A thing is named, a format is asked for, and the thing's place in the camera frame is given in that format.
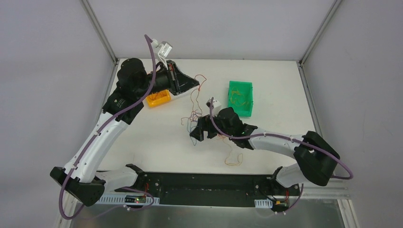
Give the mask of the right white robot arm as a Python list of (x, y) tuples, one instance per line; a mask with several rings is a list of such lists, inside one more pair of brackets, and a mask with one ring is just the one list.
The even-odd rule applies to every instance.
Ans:
[(339, 154), (314, 131), (303, 135), (267, 132), (243, 123), (233, 108), (224, 108), (214, 116), (198, 118), (190, 137), (202, 142), (204, 138), (211, 139), (219, 134), (240, 148), (276, 152), (296, 160), (295, 164), (280, 166), (272, 174), (269, 186), (277, 195), (297, 183), (311, 182), (326, 186), (340, 159)]

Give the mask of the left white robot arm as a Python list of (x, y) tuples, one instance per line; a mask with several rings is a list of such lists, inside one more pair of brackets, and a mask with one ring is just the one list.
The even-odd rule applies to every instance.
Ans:
[(123, 187), (140, 192), (144, 188), (145, 179), (139, 176), (141, 170), (133, 164), (113, 171), (98, 172), (98, 167), (119, 135), (144, 107), (144, 97), (164, 90), (180, 95), (200, 84), (182, 73), (172, 60), (168, 60), (166, 65), (159, 62), (154, 68), (155, 73), (147, 73), (143, 62), (137, 58), (122, 62), (117, 72), (116, 88), (102, 107), (91, 135), (64, 167), (54, 167), (50, 172), (51, 178), (61, 186), (60, 208), (63, 207), (64, 192), (90, 207), (105, 192)]

